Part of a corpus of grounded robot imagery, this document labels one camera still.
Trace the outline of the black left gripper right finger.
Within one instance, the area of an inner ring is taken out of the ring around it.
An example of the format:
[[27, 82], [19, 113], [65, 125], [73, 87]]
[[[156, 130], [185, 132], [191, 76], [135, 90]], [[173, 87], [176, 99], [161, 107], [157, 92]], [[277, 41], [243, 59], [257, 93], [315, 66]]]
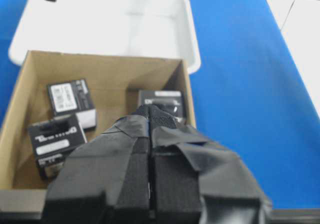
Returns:
[[272, 203], [230, 149], [149, 107], [160, 224], [267, 224]]

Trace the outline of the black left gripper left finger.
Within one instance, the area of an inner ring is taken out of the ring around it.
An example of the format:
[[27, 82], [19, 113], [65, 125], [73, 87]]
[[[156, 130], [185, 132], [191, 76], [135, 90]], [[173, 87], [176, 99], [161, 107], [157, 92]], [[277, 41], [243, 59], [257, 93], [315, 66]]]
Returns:
[[48, 186], [47, 224], [147, 224], [149, 107], [142, 105], [74, 150]]

